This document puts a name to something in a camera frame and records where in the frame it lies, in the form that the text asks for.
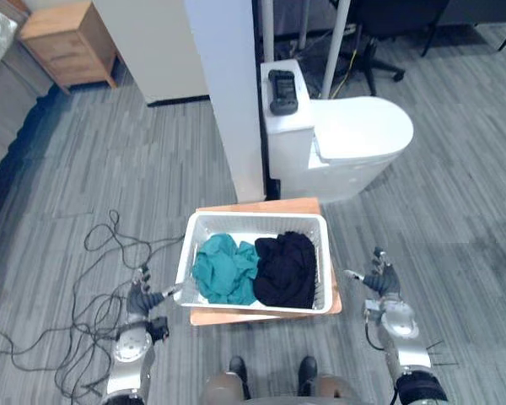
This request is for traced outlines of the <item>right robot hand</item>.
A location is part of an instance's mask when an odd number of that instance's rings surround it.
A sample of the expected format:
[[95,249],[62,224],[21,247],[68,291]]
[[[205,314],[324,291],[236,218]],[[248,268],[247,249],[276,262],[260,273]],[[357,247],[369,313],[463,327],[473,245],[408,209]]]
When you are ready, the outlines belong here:
[[373,290],[379,297],[395,296],[401,297],[401,283],[394,266],[388,262],[385,250],[379,246],[374,248],[374,259],[372,260],[374,270],[362,275],[353,270],[345,269],[343,274],[361,282]]

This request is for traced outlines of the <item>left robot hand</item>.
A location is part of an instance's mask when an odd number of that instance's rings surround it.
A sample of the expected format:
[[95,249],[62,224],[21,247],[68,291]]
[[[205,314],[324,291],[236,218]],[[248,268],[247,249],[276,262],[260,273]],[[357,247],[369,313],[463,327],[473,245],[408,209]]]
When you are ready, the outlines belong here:
[[126,313],[129,316],[148,318],[153,308],[159,306],[183,288],[183,283],[175,283],[163,291],[152,292],[148,285],[150,278],[151,275],[147,265],[143,265],[134,271],[131,286],[126,296]]

